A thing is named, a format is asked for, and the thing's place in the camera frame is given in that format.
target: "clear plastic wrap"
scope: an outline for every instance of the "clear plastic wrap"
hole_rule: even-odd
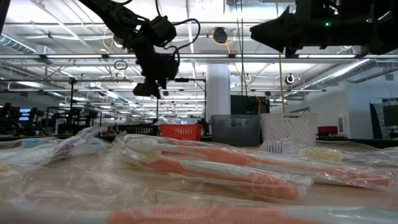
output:
[[[184,155],[190,159],[253,167],[278,173],[314,177],[316,182],[390,190],[396,182],[392,173],[369,167],[313,162],[297,156],[249,152],[210,143],[193,143],[161,137],[127,135],[123,147],[145,154]]]
[[[15,173],[15,170],[11,169],[13,164],[19,167],[43,166],[59,159],[92,154],[110,147],[110,144],[94,138],[101,130],[101,128],[87,128],[76,136],[60,142],[49,141],[47,144],[39,144],[32,148],[2,150],[0,151],[0,177]]]
[[[150,142],[153,139],[139,138],[136,140],[134,142],[138,144],[148,143],[151,145]],[[122,160],[161,173],[199,177],[200,181],[240,190],[267,200],[299,200],[312,185],[312,180],[308,177],[279,174],[219,162],[189,160],[178,152],[162,154],[162,151],[147,151],[146,146],[139,146],[138,150],[134,149],[137,149],[137,146],[122,146]]]
[[[5,141],[0,142],[0,150],[5,149],[29,149],[42,144],[49,144],[60,142],[61,139],[57,138],[27,138],[27,139],[18,139],[15,141]]]
[[[185,200],[192,202],[195,199],[192,199],[191,195],[185,195]],[[220,206],[218,204],[212,207],[154,205],[93,212],[68,211],[62,208],[37,205],[26,200],[11,200],[0,210],[0,221],[65,224],[395,224],[398,219],[398,214],[393,209],[277,205],[236,207],[233,205]]]
[[[357,164],[374,167],[398,167],[398,147],[376,149],[355,142],[317,141],[316,147],[296,139],[265,141],[260,151],[288,154],[316,162]]]
[[[396,210],[382,207],[398,207],[398,198],[384,192],[343,187],[341,192],[327,189],[312,195],[313,206],[274,205],[255,202],[206,179],[138,172],[115,152],[100,151],[0,177],[0,223],[367,224],[397,220]],[[350,203],[342,203],[347,198]],[[373,208],[358,207],[363,205]]]

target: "gray bin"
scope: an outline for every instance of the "gray bin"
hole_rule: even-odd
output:
[[[213,142],[232,146],[258,146],[261,119],[259,115],[213,115],[211,135]]]

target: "column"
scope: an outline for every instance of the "column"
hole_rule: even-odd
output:
[[[228,64],[207,65],[207,110],[214,114],[231,114],[230,71]]]

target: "white basket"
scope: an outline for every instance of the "white basket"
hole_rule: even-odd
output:
[[[317,140],[316,113],[284,113],[261,115],[262,139],[295,138],[305,142]]]

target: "orange basket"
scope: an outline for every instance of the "orange basket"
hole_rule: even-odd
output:
[[[159,126],[163,137],[200,141],[202,126],[199,124],[161,124]]]

